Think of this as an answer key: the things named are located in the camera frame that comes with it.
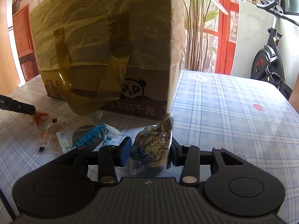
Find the flower pot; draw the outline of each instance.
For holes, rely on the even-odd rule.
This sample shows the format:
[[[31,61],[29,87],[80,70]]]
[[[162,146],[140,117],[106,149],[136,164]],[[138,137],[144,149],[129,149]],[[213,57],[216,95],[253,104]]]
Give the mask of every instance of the flower pot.
[[[19,10],[20,8],[20,2],[21,0],[16,0],[14,3],[13,3],[13,15]]]

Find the ribbed black surface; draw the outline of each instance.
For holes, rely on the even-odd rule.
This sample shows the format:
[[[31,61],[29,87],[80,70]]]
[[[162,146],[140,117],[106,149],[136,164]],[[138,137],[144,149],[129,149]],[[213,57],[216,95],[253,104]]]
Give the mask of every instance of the ribbed black surface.
[[[75,214],[51,220],[23,215],[14,223],[282,224],[284,222],[274,215],[255,219],[225,215],[208,205],[195,188],[178,185],[174,178],[123,178],[119,185],[101,188],[95,199]]]

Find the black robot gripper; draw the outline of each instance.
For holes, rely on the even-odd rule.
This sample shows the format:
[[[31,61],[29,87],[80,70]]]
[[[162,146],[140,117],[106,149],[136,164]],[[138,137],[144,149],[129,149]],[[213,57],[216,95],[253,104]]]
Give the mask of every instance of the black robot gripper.
[[[284,223],[278,216],[285,198],[282,183],[239,158],[215,147],[211,152],[179,145],[173,138],[169,158],[183,166],[175,178],[122,178],[132,146],[91,152],[78,147],[20,178],[12,190],[20,212],[14,223]],[[87,177],[98,165],[98,181]],[[199,181],[200,165],[211,176]]]

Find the brown panel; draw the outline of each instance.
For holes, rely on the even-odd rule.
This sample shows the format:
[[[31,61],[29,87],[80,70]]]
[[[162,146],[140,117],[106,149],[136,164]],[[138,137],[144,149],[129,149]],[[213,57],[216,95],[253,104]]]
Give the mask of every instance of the brown panel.
[[[8,37],[6,0],[0,0],[0,21],[0,94],[8,95],[17,89],[20,79]]]
[[[297,77],[297,81],[290,96],[289,103],[299,113],[299,76]]]
[[[33,45],[29,21],[29,4],[22,7],[13,15],[13,30],[18,56],[22,57],[32,53]]]

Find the plaid tablecloth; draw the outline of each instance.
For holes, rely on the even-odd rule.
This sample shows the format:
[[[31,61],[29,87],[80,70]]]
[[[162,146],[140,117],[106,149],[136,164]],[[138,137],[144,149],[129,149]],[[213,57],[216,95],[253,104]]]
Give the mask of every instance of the plaid tablecloth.
[[[78,117],[62,101],[47,97],[41,77],[30,80],[11,95],[30,103],[53,117]],[[285,186],[286,198],[279,216],[287,223],[299,221],[299,116],[271,84],[228,75],[182,71],[171,107],[175,124],[173,135],[180,144],[192,144],[201,150],[224,147],[277,177]],[[135,136],[155,120],[105,112],[102,121],[118,128],[123,136]],[[14,211],[11,196],[17,179],[53,160],[56,154],[36,153],[36,144],[44,126],[36,129],[28,116],[0,111],[0,188]],[[128,164],[116,167],[117,176],[130,176]],[[182,167],[155,167],[138,176],[179,179]],[[201,166],[201,181],[210,176],[209,166]],[[97,179],[97,167],[88,177]],[[10,217],[0,203],[0,223]]]

